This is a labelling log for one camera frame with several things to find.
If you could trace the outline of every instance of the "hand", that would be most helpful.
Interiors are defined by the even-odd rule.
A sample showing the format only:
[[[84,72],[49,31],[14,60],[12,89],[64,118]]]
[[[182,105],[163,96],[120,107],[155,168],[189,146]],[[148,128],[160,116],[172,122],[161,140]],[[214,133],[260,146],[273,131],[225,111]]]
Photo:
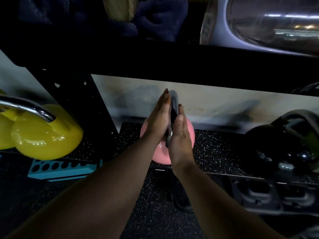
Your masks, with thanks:
[[[178,106],[173,136],[169,142],[168,153],[172,162],[172,169],[176,175],[181,169],[196,165],[193,157],[192,141],[187,128],[186,116],[181,104]]]
[[[168,89],[165,89],[160,96],[157,104],[148,118],[147,129],[145,133],[153,134],[158,138],[158,143],[164,137],[164,134],[168,127],[169,122],[169,106],[171,103],[171,97],[168,93]]]

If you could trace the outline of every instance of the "right hand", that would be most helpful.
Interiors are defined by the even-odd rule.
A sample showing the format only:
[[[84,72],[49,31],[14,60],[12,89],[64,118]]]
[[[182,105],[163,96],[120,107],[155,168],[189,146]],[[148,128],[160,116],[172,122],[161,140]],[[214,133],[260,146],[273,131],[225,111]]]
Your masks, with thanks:
[[[193,157],[192,141],[187,128],[186,116],[181,104],[178,106],[179,115],[174,122],[173,136],[169,142],[168,153],[172,162],[173,173],[190,165],[196,165]]]

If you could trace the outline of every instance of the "forearm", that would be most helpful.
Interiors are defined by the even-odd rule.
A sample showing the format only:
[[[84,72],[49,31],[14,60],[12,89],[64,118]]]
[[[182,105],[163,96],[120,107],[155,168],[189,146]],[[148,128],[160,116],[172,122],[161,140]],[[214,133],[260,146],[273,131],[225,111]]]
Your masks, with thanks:
[[[284,238],[246,211],[195,164],[175,171],[208,238]]]
[[[9,238],[118,238],[158,143],[157,136],[145,134],[116,159],[62,192]]]

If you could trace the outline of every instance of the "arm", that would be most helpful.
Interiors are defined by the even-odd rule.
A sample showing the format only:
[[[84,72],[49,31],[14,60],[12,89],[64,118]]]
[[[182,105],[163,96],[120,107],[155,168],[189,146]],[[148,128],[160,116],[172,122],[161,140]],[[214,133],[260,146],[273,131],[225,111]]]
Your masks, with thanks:
[[[257,215],[246,211],[195,164],[182,106],[169,145],[172,169],[183,185],[208,238],[283,239]]]
[[[14,238],[119,238],[141,191],[154,151],[168,125],[164,91],[145,134],[113,161],[62,192],[22,224]]]

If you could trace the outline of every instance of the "left hand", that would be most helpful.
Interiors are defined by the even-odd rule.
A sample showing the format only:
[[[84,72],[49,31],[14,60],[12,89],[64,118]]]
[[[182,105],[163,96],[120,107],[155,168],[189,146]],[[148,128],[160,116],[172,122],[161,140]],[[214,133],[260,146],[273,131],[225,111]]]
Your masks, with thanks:
[[[155,135],[159,142],[164,137],[169,123],[169,106],[171,97],[168,89],[165,89],[148,118],[146,133]]]

